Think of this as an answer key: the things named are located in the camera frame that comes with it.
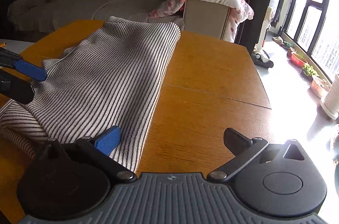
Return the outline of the striped grey white garment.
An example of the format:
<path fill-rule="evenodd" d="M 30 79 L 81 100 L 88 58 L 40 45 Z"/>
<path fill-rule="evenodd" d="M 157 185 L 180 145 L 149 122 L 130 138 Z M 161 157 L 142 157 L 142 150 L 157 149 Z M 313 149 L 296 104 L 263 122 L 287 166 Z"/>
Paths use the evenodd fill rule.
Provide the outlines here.
<path fill-rule="evenodd" d="M 1 134 L 34 157 L 48 138 L 69 144 L 117 126 L 121 141 L 110 157 L 135 171 L 180 37 L 173 22 L 109 17 L 60 58 L 43 62 L 47 79 L 34 83 L 33 101 L 1 108 Z"/>

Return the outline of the black white floor appliance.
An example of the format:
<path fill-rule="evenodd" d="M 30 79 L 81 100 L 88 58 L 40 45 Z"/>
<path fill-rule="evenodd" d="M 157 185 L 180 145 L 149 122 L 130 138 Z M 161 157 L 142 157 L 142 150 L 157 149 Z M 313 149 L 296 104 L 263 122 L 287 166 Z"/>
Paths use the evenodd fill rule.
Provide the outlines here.
<path fill-rule="evenodd" d="M 255 65 L 263 68 L 272 68 L 274 63 L 270 60 L 270 57 L 264 50 L 251 54 L 252 61 Z"/>

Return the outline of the brown rectangular planter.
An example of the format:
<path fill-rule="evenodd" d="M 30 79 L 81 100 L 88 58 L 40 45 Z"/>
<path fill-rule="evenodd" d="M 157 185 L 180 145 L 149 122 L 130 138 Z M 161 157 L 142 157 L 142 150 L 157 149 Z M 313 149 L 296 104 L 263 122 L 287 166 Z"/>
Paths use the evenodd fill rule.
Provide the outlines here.
<path fill-rule="evenodd" d="M 311 90 L 319 98 L 322 99 L 326 97 L 330 90 L 331 85 L 329 85 L 325 80 L 320 79 L 318 76 L 312 76 Z"/>

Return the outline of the white ribbed flower pot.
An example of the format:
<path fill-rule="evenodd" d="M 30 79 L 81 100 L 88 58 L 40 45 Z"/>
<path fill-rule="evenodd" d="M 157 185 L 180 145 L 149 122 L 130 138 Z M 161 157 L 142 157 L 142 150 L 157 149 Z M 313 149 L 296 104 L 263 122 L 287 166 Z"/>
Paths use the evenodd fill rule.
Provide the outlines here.
<path fill-rule="evenodd" d="M 334 82 L 326 97 L 320 100 L 320 105 L 323 111 L 333 120 L 338 118 L 339 109 L 339 76 L 335 75 Z"/>

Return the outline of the small green leafy plant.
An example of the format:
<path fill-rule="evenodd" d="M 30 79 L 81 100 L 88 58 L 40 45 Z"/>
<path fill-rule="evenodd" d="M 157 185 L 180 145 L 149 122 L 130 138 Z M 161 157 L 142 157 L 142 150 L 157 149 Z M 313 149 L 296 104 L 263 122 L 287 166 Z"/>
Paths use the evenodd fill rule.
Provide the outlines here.
<path fill-rule="evenodd" d="M 302 67 L 302 74 L 308 81 L 312 81 L 314 76 L 318 76 L 318 73 L 314 67 L 308 63 L 304 63 Z"/>

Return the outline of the red plant basin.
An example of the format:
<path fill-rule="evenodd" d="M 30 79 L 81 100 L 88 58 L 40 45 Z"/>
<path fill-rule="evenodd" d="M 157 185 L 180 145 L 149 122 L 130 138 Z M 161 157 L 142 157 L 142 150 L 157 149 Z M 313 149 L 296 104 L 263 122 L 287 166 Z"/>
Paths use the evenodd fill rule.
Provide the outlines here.
<path fill-rule="evenodd" d="M 307 64 L 307 61 L 301 55 L 297 54 L 296 52 L 291 53 L 290 60 L 295 66 L 299 68 L 303 68 L 303 66 Z"/>

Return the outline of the beige chair back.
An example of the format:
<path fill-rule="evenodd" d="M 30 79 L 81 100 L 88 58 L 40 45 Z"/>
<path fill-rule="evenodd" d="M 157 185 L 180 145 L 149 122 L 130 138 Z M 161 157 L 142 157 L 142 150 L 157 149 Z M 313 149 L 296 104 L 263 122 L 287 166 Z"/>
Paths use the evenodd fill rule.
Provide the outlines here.
<path fill-rule="evenodd" d="M 183 13 L 185 30 L 222 40 L 229 11 L 230 8 L 222 4 L 187 0 Z"/>

